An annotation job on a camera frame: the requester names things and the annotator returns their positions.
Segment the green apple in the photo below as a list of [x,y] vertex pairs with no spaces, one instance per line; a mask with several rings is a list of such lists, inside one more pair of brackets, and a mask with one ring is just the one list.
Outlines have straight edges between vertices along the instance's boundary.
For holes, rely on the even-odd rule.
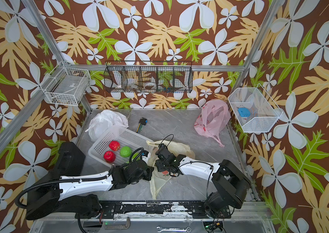
[[131,156],[132,154],[132,149],[129,146],[123,146],[120,151],[119,154],[121,157],[123,158],[128,158]]
[[141,154],[139,152],[136,152],[131,158],[132,161],[136,161],[140,159],[141,159]]

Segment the yellow orange-print plastic bag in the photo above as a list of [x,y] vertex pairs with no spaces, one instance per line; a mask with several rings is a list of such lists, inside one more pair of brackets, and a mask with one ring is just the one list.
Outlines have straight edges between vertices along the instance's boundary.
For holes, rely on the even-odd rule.
[[[160,143],[161,141],[150,142],[147,140],[147,145],[154,147],[153,151],[151,152],[151,156],[149,157],[147,162],[149,166],[154,167],[154,171],[152,173],[152,178],[150,181],[150,191],[154,200],[157,199],[157,195],[159,194],[161,188],[171,179],[170,175],[164,176],[162,172],[158,172],[157,168],[155,167],[155,161],[158,160],[157,156],[155,155],[155,152],[158,151]],[[175,156],[183,154],[192,159],[195,159],[195,153],[191,150],[189,145],[178,142],[169,142],[167,140],[165,140],[163,144],[165,144],[169,151]]]

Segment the white perforated plastic basket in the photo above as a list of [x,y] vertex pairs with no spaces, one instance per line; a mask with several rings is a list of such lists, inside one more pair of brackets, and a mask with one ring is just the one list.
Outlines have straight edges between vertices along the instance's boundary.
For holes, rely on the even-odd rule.
[[[143,157],[143,160],[145,162],[148,162],[148,159],[151,157],[151,153],[154,149],[153,146],[148,145],[148,142],[153,142],[153,140],[146,138],[127,128],[120,126],[112,126],[108,130],[106,130],[92,145],[92,147],[88,150],[88,155],[108,167],[111,167],[112,165],[119,166],[128,163],[129,157],[121,157],[120,151],[112,151],[109,148],[109,144],[112,141],[117,141],[119,142],[121,147],[128,146],[132,150],[143,147],[144,150],[149,152],[149,155],[147,157]],[[112,151],[116,156],[115,160],[112,163],[109,163],[104,159],[104,154],[107,151]]]

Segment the pink apple-print plastic bag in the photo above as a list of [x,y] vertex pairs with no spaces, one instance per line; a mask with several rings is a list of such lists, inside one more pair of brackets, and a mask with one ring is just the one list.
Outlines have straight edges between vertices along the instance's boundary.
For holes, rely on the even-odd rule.
[[220,147],[224,148],[220,139],[220,132],[224,130],[231,119],[229,107],[222,100],[206,102],[201,113],[195,121],[194,129],[200,135],[214,139]]

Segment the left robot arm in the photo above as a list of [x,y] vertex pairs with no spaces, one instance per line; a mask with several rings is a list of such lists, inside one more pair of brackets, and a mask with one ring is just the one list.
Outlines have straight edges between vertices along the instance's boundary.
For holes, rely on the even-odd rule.
[[58,179],[38,182],[21,191],[15,198],[15,204],[26,210],[27,220],[40,219],[58,212],[93,217],[101,209],[95,192],[123,189],[140,180],[150,181],[153,171],[154,168],[146,161],[135,159],[99,174],[60,176]]

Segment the white plastic bag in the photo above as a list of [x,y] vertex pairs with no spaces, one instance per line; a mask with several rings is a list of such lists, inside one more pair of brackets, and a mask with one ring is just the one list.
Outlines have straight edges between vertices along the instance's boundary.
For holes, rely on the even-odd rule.
[[85,132],[88,133],[91,141],[95,142],[112,126],[127,128],[127,117],[119,112],[103,110],[90,121],[89,127]]

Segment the black tool case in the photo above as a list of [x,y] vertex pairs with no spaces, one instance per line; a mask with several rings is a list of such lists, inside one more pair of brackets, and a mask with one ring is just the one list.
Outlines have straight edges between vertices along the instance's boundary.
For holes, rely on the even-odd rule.
[[79,176],[83,169],[85,154],[73,142],[64,142],[58,150],[58,160],[50,170],[51,179],[61,176]]

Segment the silver wrench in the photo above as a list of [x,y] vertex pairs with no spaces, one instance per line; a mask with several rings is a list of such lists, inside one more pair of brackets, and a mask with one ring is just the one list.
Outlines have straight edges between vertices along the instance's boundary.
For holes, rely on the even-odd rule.
[[157,232],[186,232],[190,233],[191,232],[191,227],[186,227],[186,228],[175,228],[175,227],[162,227],[158,226],[157,227]]

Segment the blue object in basket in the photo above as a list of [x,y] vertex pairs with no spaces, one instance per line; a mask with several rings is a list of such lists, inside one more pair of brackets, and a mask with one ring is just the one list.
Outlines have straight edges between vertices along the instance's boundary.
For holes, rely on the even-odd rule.
[[245,107],[238,108],[238,114],[242,118],[248,118],[251,116],[250,110]]

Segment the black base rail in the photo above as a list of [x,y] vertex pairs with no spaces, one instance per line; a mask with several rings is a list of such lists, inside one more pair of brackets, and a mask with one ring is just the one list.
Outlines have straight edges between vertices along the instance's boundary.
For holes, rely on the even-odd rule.
[[96,210],[82,212],[83,218],[114,219],[118,215],[138,214],[144,216],[180,216],[191,219],[221,218],[229,219],[234,213],[234,208],[228,205],[219,209],[213,209],[207,201],[172,201],[172,202],[123,202],[100,201]]

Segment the aluminium frame post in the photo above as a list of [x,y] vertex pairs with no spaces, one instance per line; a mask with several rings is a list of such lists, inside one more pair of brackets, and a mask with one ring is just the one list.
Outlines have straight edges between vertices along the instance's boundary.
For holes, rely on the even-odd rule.
[[231,92],[251,82],[257,83],[257,72],[263,56],[273,51],[274,42],[279,33],[271,30],[273,22],[288,16],[286,1],[237,1],[223,14],[226,18],[227,42],[236,46],[228,53],[229,63],[243,66],[241,71],[229,72]]

